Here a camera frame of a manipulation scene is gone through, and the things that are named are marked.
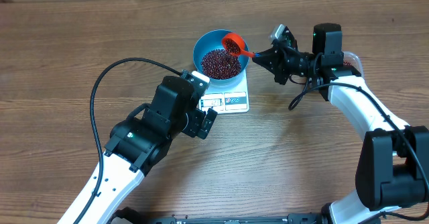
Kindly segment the orange measuring scoop blue handle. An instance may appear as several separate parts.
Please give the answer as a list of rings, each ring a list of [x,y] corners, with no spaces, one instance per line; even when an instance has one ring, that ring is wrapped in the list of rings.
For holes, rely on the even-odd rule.
[[[232,56],[247,56],[250,58],[258,57],[258,53],[249,52],[245,49],[244,39],[233,32],[227,33],[221,41],[223,48]]]

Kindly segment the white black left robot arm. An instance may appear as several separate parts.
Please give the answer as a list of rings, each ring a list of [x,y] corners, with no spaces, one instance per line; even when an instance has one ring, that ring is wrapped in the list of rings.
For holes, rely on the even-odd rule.
[[[111,130],[101,161],[60,222],[107,223],[179,133],[205,139],[217,112],[197,106],[209,84],[209,77],[198,72],[164,77],[152,102],[138,106]]]

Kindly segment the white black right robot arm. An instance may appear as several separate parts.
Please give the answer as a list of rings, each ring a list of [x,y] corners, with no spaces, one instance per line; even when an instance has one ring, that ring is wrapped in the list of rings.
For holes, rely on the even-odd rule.
[[[339,24],[320,23],[312,50],[301,52],[290,30],[279,25],[270,49],[251,55],[281,85],[305,78],[304,93],[316,91],[337,107],[363,142],[354,191],[319,213],[290,214],[289,223],[379,223],[428,202],[428,129],[409,125],[369,90],[361,72],[345,62],[342,40]]]

